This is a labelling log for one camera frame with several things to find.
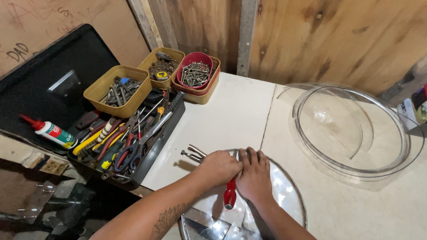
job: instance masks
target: blue tape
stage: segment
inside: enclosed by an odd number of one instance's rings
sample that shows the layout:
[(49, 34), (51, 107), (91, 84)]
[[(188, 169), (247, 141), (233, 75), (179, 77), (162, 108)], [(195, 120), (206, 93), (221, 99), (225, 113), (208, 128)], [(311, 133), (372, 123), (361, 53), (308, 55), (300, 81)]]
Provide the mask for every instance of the blue tape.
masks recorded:
[(129, 80), (129, 78), (128, 77), (124, 77), (124, 78), (122, 78), (122, 80), (120, 80), (122, 83), (127, 83), (128, 82), (128, 80)]

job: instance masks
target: toolbox lid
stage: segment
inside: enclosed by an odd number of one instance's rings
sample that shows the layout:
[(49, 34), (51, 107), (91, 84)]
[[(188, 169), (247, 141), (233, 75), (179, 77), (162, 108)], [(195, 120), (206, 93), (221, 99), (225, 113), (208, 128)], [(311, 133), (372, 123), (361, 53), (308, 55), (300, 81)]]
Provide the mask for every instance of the toolbox lid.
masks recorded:
[(49, 121), (75, 133), (80, 117), (94, 107), (84, 90), (119, 62), (90, 24), (77, 26), (0, 77), (0, 132), (65, 155), (60, 145), (36, 135), (18, 114)]

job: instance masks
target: tape measure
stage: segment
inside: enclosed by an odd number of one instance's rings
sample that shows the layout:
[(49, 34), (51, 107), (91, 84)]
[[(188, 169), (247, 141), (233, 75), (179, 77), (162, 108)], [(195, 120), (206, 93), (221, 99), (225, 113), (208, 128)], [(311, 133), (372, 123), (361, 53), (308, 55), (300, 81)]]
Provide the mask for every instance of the tape measure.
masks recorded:
[(169, 74), (165, 71), (160, 71), (156, 73), (155, 77), (157, 81), (166, 81), (169, 78)]

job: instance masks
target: red screwdriver handle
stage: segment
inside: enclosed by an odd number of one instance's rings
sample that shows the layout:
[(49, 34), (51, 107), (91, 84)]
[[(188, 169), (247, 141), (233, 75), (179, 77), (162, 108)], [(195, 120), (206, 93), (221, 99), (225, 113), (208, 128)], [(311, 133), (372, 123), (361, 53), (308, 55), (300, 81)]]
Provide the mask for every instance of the red screwdriver handle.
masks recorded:
[(224, 207), (228, 210), (234, 208), (236, 203), (236, 177), (227, 183), (227, 190), (224, 192)]

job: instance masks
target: forearm tattoo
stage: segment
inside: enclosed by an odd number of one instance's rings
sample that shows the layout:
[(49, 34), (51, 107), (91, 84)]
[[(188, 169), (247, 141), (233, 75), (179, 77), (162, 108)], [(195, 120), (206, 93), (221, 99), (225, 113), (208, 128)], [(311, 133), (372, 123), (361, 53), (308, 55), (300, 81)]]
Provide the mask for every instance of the forearm tattoo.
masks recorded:
[(172, 225), (178, 218), (191, 206), (195, 200), (189, 203), (181, 203), (169, 210), (165, 210), (160, 214), (159, 220), (154, 225), (153, 232), (151, 233), (150, 240), (160, 240), (169, 231)]

